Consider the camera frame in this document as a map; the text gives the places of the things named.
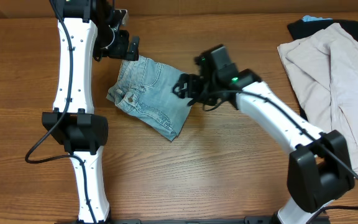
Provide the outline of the light blue denim shorts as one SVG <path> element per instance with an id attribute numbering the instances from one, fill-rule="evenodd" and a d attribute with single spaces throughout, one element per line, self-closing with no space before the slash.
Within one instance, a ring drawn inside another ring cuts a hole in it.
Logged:
<path id="1" fill-rule="evenodd" d="M 106 98 L 173 141 L 191 110 L 188 99 L 181 99 L 172 92 L 182 73 L 143 56 L 137 61 L 123 60 L 117 82 L 108 90 Z"/>

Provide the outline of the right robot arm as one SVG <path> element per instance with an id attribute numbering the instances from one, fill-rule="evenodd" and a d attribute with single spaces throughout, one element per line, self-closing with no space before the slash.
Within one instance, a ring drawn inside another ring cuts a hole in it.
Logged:
<path id="1" fill-rule="evenodd" d="M 223 45 L 195 57 L 199 74 L 180 75 L 172 88 L 189 105 L 215 110 L 224 102 L 255 120 L 288 154 L 289 201 L 271 223 L 312 223 L 328 205 L 354 188 L 344 136 L 325 133 L 289 108 L 252 70 L 238 71 Z"/>

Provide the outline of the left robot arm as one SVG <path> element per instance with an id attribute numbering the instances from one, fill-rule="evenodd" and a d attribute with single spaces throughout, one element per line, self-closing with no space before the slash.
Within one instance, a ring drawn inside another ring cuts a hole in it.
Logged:
<path id="1" fill-rule="evenodd" d="M 94 112 L 92 65 L 104 57 L 138 60 L 139 37 L 121 28 L 129 13 L 113 2 L 56 0 L 51 7 L 58 20 L 59 78 L 52 111 L 42 114 L 42 124 L 73 166 L 80 203 L 76 223 L 111 223 L 102 169 L 108 121 Z"/>

